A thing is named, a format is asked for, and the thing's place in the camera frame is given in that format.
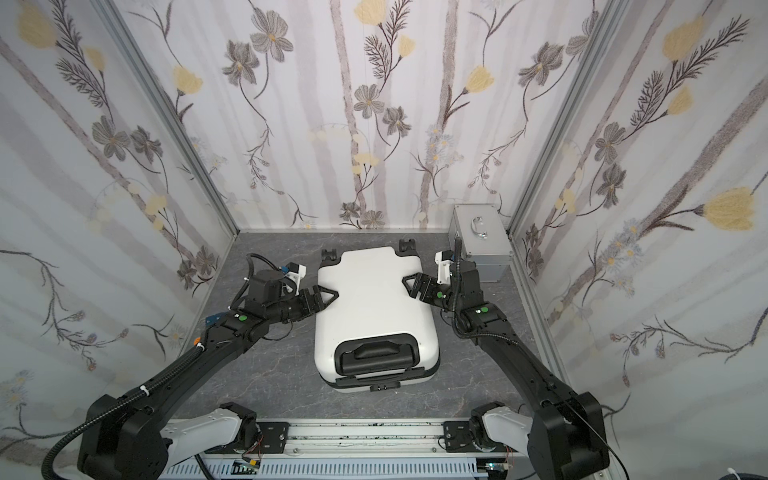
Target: wall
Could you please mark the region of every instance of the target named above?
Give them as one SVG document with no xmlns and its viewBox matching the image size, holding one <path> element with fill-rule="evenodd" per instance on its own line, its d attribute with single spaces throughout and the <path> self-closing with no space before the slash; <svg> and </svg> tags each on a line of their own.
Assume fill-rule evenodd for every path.
<svg viewBox="0 0 768 480">
<path fill-rule="evenodd" d="M 767 7 L 630 3 L 514 233 L 633 480 L 768 471 Z"/>
<path fill-rule="evenodd" d="M 176 358 L 231 236 L 88 2 L 0 12 L 0 471 L 39 478 Z"/>
<path fill-rule="evenodd" d="M 350 229 L 510 215 L 604 4 L 116 3 L 241 227 Z"/>
</svg>

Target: gray floor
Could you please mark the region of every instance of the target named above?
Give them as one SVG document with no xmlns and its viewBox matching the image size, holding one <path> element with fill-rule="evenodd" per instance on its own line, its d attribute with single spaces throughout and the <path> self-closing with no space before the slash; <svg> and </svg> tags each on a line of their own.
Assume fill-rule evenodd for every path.
<svg viewBox="0 0 768 480">
<path fill-rule="evenodd" d="M 307 266 L 303 286 L 316 282 L 322 248 L 346 250 L 392 245 L 415 238 L 425 272 L 436 275 L 434 255 L 447 250 L 445 233 L 242 233 L 221 267 L 204 316 L 225 310 L 243 284 L 246 253 L 261 253 L 277 265 L 290 261 Z M 520 339 L 536 351 L 511 271 L 499 283 L 483 283 L 485 298 L 509 318 Z M 223 367 L 178 410 L 191 418 L 234 401 L 261 418 L 437 418 L 466 417 L 484 403 L 498 400 L 517 408 L 523 401 L 491 359 L 468 340 L 454 336 L 433 309 L 440 342 L 441 365 L 429 381 L 387 392 L 341 393 L 326 385 L 314 364 L 314 318 L 293 327 L 279 342 L 258 342 L 248 353 Z M 202 330 L 196 328 L 195 338 Z M 273 326 L 281 336 L 288 326 Z"/>
</svg>

